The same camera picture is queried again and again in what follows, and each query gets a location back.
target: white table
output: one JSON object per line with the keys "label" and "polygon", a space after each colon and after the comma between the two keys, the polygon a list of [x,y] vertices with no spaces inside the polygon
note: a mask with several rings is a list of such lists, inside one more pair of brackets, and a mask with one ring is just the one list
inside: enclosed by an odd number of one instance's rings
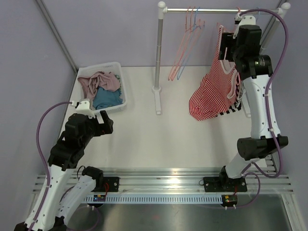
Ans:
{"label": "white table", "polygon": [[[156,115],[153,67],[123,67],[128,104],[109,113],[114,132],[93,138],[80,165],[115,168],[222,167],[237,153],[239,138],[250,137],[251,119],[243,110],[196,121],[189,115],[189,99],[209,67],[186,67],[179,81],[168,81],[170,67],[161,67],[162,114]],[[70,100],[81,98],[75,82]],[[64,122],[75,113],[68,107]],[[264,160],[259,162],[266,167]]]}

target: clothing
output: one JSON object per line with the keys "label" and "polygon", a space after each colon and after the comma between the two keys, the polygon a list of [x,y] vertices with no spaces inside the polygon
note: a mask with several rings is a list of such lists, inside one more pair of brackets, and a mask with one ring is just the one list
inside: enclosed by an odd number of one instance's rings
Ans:
{"label": "clothing", "polygon": [[235,69],[235,63],[218,59],[221,36],[224,31],[223,26],[218,28],[218,42],[211,69],[189,100],[190,114],[199,121],[228,111],[237,98],[236,86],[241,81]]}
{"label": "clothing", "polygon": [[[115,75],[115,77],[116,77],[116,79],[119,80],[119,82],[121,83],[121,78],[120,78],[120,76],[119,76],[119,75]],[[122,94],[122,85],[120,86],[119,90],[120,90],[120,95],[121,95],[121,94]]]}
{"label": "clothing", "polygon": [[91,77],[79,76],[78,82],[81,84],[84,97],[94,100],[98,87],[105,90],[116,91],[120,88],[120,82],[112,72],[96,72]]}
{"label": "clothing", "polygon": [[236,100],[234,102],[234,105],[236,108],[241,107],[242,97],[246,93],[244,89],[243,82],[241,82],[239,85],[236,86]]}
{"label": "clothing", "polygon": [[120,89],[116,91],[105,90],[104,88],[98,87],[96,96],[93,100],[93,107],[96,110],[117,106],[123,103],[120,98]]}

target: blue cloth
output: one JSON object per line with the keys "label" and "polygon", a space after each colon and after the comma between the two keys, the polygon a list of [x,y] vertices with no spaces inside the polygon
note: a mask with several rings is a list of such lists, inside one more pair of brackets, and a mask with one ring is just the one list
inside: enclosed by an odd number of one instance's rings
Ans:
{"label": "blue cloth", "polygon": [[96,110],[117,106],[123,103],[123,100],[120,98],[120,90],[109,91],[104,88],[99,87],[96,93],[96,96],[93,100],[93,107]]}

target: clothes rack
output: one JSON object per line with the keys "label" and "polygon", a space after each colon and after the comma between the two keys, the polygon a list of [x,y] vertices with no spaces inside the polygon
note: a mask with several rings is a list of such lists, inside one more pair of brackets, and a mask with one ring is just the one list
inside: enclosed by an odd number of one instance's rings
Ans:
{"label": "clothes rack", "polygon": [[[289,10],[291,5],[287,2],[282,4],[280,8],[273,9],[271,11],[278,13],[282,18],[284,18],[287,10]],[[161,58],[161,45],[162,45],[162,35],[163,35],[163,21],[164,15],[166,13],[186,13],[186,12],[196,12],[197,9],[177,9],[177,8],[168,8],[165,2],[160,1],[158,3],[158,31],[157,31],[157,49],[156,49],[156,66],[155,66],[155,81],[154,86],[152,87],[152,92],[154,93],[155,98],[155,108],[156,114],[160,115],[162,113],[161,101],[160,101],[160,92],[161,87],[159,86],[159,73],[160,73],[160,58]],[[198,9],[198,13],[238,13],[238,9]],[[253,12],[250,14],[268,14],[265,12]],[[272,36],[274,35],[279,21],[275,21],[274,26],[272,27],[270,33],[265,37],[262,42],[262,50],[265,50]]]}

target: metal floor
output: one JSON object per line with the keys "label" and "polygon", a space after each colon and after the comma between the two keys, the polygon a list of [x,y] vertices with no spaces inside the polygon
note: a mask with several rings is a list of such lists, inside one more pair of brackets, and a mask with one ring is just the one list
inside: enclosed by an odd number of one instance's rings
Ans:
{"label": "metal floor", "polygon": [[[239,196],[239,204],[251,200]],[[102,216],[93,231],[291,231],[279,195],[261,195],[255,203],[236,210],[219,205],[111,205],[99,208]],[[97,215],[90,208],[78,210],[69,228],[88,230]]]}

